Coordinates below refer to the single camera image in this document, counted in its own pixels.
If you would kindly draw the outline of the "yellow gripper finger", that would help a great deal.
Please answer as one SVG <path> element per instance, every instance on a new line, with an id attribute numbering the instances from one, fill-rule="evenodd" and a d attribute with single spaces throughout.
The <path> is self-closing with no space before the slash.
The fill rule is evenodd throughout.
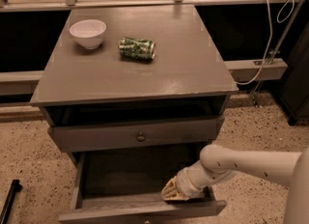
<path id="1" fill-rule="evenodd" d="M 162 197 L 175 197 L 178 193 L 176 186 L 176 178 L 172 178 L 168 183 L 163 187 L 161 191 Z"/>
<path id="2" fill-rule="evenodd" d="M 182 194 L 176 194 L 176 195 L 162 195 L 162 199 L 168 202 L 168 201 L 188 201 L 191 198 Z"/>

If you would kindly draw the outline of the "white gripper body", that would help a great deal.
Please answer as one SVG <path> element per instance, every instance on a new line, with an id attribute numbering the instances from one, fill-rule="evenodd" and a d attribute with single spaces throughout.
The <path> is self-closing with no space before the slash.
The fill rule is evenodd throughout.
<path id="1" fill-rule="evenodd" d="M 175 185 L 179 199 L 193 199 L 202 196 L 203 190 L 191 182 L 186 169 L 182 169 L 177 173 Z"/>

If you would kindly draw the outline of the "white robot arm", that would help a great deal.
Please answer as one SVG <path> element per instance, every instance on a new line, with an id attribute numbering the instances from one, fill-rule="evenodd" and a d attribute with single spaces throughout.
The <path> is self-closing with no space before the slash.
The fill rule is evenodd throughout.
<path id="1" fill-rule="evenodd" d="M 302 152 L 236 151 L 207 145 L 199 160 L 183 168 L 161 191 L 165 201 L 187 201 L 209 185 L 242 172 L 289 188 L 284 224 L 309 222 L 309 149 Z"/>

